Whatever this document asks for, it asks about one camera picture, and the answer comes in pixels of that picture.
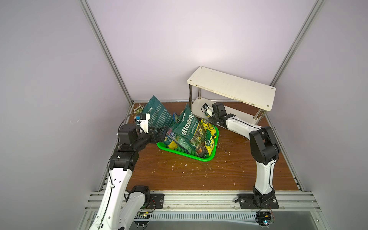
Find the large dark green soil bag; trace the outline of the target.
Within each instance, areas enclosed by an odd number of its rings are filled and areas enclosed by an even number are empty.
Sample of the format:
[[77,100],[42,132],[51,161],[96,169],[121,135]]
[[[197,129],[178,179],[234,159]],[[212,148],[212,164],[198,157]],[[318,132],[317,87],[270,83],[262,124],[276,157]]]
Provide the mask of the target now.
[[150,115],[150,119],[148,121],[149,128],[168,127],[173,123],[172,114],[166,109],[166,107],[154,95],[145,105],[142,112],[144,114]]

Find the yellow green small fertilizer bag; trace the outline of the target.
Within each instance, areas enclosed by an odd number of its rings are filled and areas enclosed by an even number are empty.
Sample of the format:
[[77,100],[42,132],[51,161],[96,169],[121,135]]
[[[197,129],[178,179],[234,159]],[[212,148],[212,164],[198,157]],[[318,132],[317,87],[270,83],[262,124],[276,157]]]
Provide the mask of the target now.
[[214,150],[215,138],[217,137],[217,132],[216,132],[215,126],[209,123],[207,120],[202,119],[201,124],[206,132],[205,133],[205,139],[206,139],[205,147],[208,151],[208,155],[210,156]]

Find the blue and green fertilizer bag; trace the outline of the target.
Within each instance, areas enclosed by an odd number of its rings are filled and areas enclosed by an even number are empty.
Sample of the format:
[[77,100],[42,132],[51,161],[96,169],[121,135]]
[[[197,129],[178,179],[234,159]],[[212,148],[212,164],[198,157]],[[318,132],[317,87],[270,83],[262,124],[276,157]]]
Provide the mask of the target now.
[[163,143],[172,150],[187,154],[190,154],[192,151],[192,146],[189,142],[185,138],[173,132],[171,128],[166,132]]

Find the green flower print soil bag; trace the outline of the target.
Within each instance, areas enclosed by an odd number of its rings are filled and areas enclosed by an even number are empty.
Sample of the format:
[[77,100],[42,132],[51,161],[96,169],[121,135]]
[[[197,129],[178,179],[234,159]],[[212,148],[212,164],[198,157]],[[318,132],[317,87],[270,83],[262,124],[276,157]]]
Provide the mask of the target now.
[[205,147],[206,131],[187,104],[179,116],[179,121],[172,125],[172,131],[180,140],[189,145],[189,153],[199,158],[207,158],[209,152]]

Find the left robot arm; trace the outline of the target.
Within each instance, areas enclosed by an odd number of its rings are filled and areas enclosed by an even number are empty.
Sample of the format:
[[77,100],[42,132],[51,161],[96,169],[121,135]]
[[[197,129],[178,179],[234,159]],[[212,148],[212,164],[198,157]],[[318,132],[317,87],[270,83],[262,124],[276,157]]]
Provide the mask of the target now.
[[118,143],[108,161],[108,183],[91,230],[128,230],[136,215],[150,205],[148,186],[134,186],[126,194],[127,185],[148,144],[162,142],[168,127],[151,127],[147,132],[136,124],[118,129]]

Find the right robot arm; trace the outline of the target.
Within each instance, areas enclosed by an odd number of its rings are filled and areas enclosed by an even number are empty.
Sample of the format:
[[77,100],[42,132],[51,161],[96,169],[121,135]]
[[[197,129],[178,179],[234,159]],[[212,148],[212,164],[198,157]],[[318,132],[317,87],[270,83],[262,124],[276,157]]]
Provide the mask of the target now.
[[254,203],[259,207],[272,199],[275,194],[274,166],[279,160],[280,153],[273,129],[269,126],[253,125],[234,114],[228,114],[222,103],[214,103],[212,107],[202,106],[202,108],[211,124],[242,135],[250,141],[251,155],[256,161]]

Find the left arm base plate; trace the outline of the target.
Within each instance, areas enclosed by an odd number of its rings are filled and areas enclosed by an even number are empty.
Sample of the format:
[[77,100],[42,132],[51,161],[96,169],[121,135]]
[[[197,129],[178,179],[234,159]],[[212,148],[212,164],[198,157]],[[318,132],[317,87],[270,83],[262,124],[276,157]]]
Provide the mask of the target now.
[[142,210],[163,209],[164,199],[165,194],[163,193],[150,194],[149,199],[144,202],[141,209]]

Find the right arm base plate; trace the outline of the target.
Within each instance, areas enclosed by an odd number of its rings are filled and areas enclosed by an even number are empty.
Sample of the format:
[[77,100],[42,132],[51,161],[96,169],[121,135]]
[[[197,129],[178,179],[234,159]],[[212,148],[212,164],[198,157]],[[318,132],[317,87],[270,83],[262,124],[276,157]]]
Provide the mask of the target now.
[[273,193],[238,194],[234,202],[239,203],[241,209],[279,209],[277,198]]

